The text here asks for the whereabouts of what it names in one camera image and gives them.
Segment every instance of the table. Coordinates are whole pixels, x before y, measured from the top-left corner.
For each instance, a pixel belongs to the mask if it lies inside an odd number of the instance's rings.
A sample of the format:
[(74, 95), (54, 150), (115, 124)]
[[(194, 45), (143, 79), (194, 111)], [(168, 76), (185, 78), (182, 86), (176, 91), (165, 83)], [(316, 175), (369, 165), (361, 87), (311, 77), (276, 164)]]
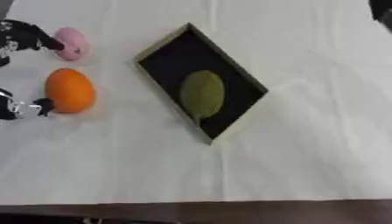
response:
[[(73, 64), (14, 55), (5, 88), (31, 99), (52, 70), (74, 67), (99, 101), (2, 126), (2, 204), (391, 197), (392, 37), (366, 0), (17, 0), (9, 18), (78, 28), (94, 50)], [(212, 147), (131, 62), (186, 22), (271, 90)]]

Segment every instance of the orange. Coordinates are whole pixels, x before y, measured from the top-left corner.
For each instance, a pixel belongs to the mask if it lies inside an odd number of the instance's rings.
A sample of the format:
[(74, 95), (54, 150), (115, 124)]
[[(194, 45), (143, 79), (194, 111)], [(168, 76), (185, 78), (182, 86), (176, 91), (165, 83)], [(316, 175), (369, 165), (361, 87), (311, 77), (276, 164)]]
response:
[(53, 100), (54, 111), (77, 113), (87, 109), (95, 101), (91, 81), (72, 68), (61, 68), (46, 79), (46, 97)]

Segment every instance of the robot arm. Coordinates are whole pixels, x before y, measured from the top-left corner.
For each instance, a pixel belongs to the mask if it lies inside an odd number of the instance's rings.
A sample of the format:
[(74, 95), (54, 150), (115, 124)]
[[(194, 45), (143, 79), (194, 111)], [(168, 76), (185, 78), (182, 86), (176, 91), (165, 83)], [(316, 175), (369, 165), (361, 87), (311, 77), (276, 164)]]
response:
[(11, 19), (0, 20), (0, 67), (11, 62), (10, 53), (12, 52), (26, 49), (37, 51), (42, 47), (56, 51), (62, 51), (65, 48), (62, 43), (34, 24)]

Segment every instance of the ball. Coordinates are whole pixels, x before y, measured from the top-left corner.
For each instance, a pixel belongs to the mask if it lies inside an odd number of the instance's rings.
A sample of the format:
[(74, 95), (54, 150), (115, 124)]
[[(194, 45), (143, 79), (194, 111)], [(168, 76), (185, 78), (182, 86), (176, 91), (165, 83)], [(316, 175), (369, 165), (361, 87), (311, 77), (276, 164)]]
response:
[(45, 82), (46, 97), (53, 100), (54, 111), (78, 113), (95, 102), (91, 81), (72, 68), (61, 68), (49, 75)]
[(56, 52), (64, 60), (79, 60), (89, 52), (85, 36), (74, 28), (61, 28), (54, 38), (64, 44), (64, 50)]

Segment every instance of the plush toy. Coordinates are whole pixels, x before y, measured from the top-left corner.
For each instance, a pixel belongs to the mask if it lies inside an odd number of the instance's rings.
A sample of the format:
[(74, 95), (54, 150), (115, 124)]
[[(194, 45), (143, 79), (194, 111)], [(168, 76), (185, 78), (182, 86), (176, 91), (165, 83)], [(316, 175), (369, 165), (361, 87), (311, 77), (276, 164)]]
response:
[(64, 60), (79, 60), (88, 53), (89, 44), (84, 35), (73, 28), (61, 28), (54, 37), (65, 46), (56, 52)]

